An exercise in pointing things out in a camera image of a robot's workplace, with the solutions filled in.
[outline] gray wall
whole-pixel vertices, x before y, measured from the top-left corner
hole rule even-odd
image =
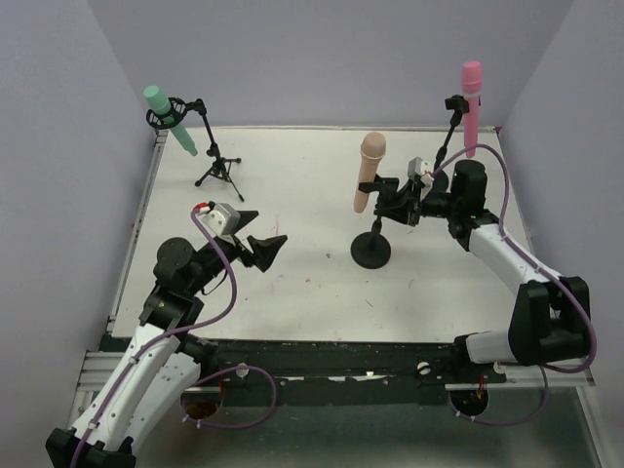
[[[622,460],[623,57],[624,3],[576,0],[502,135],[537,253],[590,284],[600,340],[592,371]]]
[[[572,3],[88,1],[138,94],[204,98],[225,125],[376,126],[446,125],[469,59],[500,125]]]
[[[50,467],[153,134],[83,0],[3,2],[0,63],[0,465]]]

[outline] beige microphone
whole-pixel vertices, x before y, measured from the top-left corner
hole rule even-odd
[[[358,187],[362,182],[373,182],[374,176],[377,174],[377,166],[386,155],[386,137],[379,132],[370,132],[364,137],[362,146],[360,146],[360,156],[362,163],[360,164],[360,175],[358,176]],[[355,199],[353,200],[353,209],[355,213],[361,213],[367,207],[369,202],[369,194],[361,192],[358,188],[355,190]]]

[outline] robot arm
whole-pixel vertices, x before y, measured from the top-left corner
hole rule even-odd
[[[430,163],[415,158],[409,163],[409,180],[401,189],[397,178],[378,176],[372,183],[361,184],[360,190],[379,192],[374,211],[377,216],[411,226],[421,217],[446,219],[450,236],[483,261],[516,295],[508,330],[455,339],[463,361],[458,364],[533,366],[587,356],[589,332],[549,276],[561,282],[589,314],[587,284],[580,278],[563,277],[525,249],[515,250],[505,242],[498,217],[485,209],[488,177],[484,165],[474,160],[456,163],[449,191],[436,189],[429,174]]]
[[[210,203],[200,213],[230,262],[239,259],[262,272],[287,240],[249,236],[249,250],[235,234],[257,212]],[[74,468],[77,450],[76,468],[133,468],[137,451],[165,411],[202,373],[215,370],[211,346],[199,343],[188,328],[204,305],[195,294],[223,270],[222,261],[210,244],[195,251],[181,238],[163,243],[157,258],[156,285],[126,353],[89,408],[69,430],[55,429],[46,443],[55,468]]]

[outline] pink microphone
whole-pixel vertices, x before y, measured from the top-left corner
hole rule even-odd
[[[484,83],[484,71],[480,61],[467,61],[461,69],[461,92],[468,101],[469,112],[464,114],[464,146],[477,144],[479,136],[479,91]],[[472,158],[475,150],[466,156]]]

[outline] white tabletop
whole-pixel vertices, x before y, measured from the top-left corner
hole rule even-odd
[[[360,165],[359,146],[368,131],[292,129],[214,129],[227,158],[243,158],[232,177],[246,198],[241,203],[225,182],[193,185],[212,161],[203,129],[190,129],[200,151],[191,157],[173,136],[167,138],[121,296],[114,336],[129,336],[154,285],[156,251],[171,237],[184,237],[196,249],[205,244],[189,213],[202,201],[229,203],[260,216],[244,229],[256,238],[287,234],[273,267],[262,274],[234,265],[239,301],[234,311],[195,334],[211,338],[345,341],[451,341],[457,335],[507,328],[515,297],[478,259],[451,239],[447,223],[423,218],[408,227],[384,219],[392,246],[379,270],[358,266],[351,241],[371,228],[374,195],[363,214],[353,212]],[[387,155],[381,176],[405,182],[408,160],[433,160],[443,132],[384,132]],[[462,146],[453,137],[448,154]],[[500,150],[494,133],[480,142]],[[487,207],[498,214],[503,179],[496,160],[484,150],[476,158],[487,168]],[[515,197],[506,217],[521,244],[527,238]],[[200,316],[220,313],[230,296],[229,282],[210,297]]]

